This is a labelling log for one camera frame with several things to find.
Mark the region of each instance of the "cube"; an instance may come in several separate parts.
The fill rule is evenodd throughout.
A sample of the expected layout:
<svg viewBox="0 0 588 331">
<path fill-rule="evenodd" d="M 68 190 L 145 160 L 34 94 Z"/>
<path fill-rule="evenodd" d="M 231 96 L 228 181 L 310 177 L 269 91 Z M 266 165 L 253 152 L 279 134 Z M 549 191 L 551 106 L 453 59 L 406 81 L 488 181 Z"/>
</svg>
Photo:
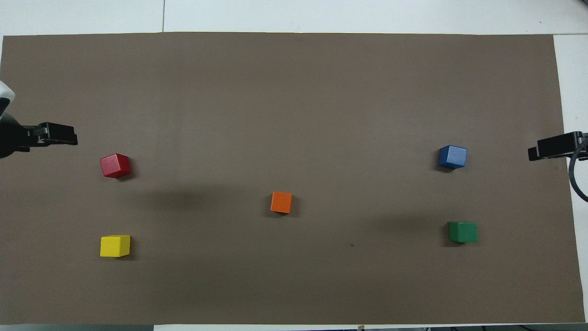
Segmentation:
<svg viewBox="0 0 588 331">
<path fill-rule="evenodd" d="M 274 192 L 272 194 L 272 205 L 271 211 L 277 211 L 278 213 L 288 214 L 290 213 L 290 206 L 292 205 L 292 194 L 284 192 Z"/>
<path fill-rule="evenodd" d="M 104 177 L 120 178 L 131 173 L 129 157 L 118 153 L 101 158 L 100 166 Z"/>
<path fill-rule="evenodd" d="M 449 239 L 458 243 L 477 243 L 476 223 L 449 222 Z"/>
<path fill-rule="evenodd" d="M 121 257 L 131 252 L 131 236 L 117 234 L 100 238 L 100 256 Z"/>
<path fill-rule="evenodd" d="M 466 166 L 467 148 L 447 145 L 440 149 L 439 165 L 457 169 Z"/>
</svg>

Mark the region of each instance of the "brown mat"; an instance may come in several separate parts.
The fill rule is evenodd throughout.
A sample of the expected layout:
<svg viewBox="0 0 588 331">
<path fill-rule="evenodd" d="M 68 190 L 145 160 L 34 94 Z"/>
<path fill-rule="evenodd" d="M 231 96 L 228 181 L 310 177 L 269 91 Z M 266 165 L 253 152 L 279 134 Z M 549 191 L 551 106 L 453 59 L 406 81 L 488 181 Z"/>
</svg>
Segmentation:
<svg viewBox="0 0 588 331">
<path fill-rule="evenodd" d="M 552 37 L 5 37 L 0 323 L 583 322 Z M 447 144 L 467 166 L 436 166 Z M 102 176 L 99 159 L 132 158 Z M 272 191 L 292 213 L 269 211 Z M 448 221 L 474 221 L 454 244 Z M 99 257 L 130 234 L 131 255 Z"/>
</svg>

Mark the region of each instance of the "red cube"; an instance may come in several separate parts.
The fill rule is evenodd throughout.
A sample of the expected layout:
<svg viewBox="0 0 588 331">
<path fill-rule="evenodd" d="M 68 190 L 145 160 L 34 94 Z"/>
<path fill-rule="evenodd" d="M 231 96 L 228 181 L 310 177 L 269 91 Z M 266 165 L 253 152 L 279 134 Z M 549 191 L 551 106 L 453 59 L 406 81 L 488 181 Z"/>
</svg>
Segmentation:
<svg viewBox="0 0 588 331">
<path fill-rule="evenodd" d="M 131 173 L 129 157 L 118 153 L 101 158 L 100 166 L 104 177 L 119 178 Z"/>
</svg>

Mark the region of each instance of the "white surface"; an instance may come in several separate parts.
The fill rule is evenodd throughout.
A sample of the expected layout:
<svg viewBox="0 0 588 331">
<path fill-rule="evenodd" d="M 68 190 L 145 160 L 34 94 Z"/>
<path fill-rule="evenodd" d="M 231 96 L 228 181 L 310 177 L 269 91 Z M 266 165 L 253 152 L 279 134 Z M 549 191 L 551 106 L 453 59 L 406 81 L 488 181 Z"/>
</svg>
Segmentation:
<svg viewBox="0 0 588 331">
<path fill-rule="evenodd" d="M 562 93 L 563 127 L 565 132 L 588 132 L 588 35 L 553 37 Z M 576 182 L 588 193 L 588 161 L 576 162 Z M 588 203 L 572 190 L 574 227 L 580 277 L 584 290 L 584 314 L 588 320 Z"/>
<path fill-rule="evenodd" d="M 166 0 L 164 31 L 588 33 L 579 0 Z"/>
<path fill-rule="evenodd" d="M 162 27 L 163 0 L 0 0 L 0 38 L 161 32 Z"/>
<path fill-rule="evenodd" d="M 299 331 L 299 330 L 357 330 L 359 325 L 268 325 L 268 324 L 167 324 L 155 325 L 153 331 Z"/>
<path fill-rule="evenodd" d="M 0 37 L 159 32 L 162 27 L 165 31 L 588 34 L 588 6 L 579 0 L 166 0 L 164 20 L 163 0 L 0 0 Z M 554 41 L 565 131 L 588 131 L 588 36 L 556 36 Z M 588 190 L 588 161 L 577 164 L 576 177 Z M 572 200 L 584 310 L 588 311 L 588 204 L 575 193 Z M 164 325 L 156 330 L 327 327 L 342 326 Z"/>
</svg>

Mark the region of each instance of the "yellow cube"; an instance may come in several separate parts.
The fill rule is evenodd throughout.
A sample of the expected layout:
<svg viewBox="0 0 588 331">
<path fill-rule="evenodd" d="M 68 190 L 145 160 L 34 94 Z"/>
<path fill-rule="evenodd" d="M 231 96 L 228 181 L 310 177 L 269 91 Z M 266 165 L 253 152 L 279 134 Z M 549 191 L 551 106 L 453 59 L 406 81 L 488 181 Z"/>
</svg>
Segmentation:
<svg viewBox="0 0 588 331">
<path fill-rule="evenodd" d="M 131 236 L 117 234 L 100 238 L 100 256 L 121 257 L 131 252 Z"/>
</svg>

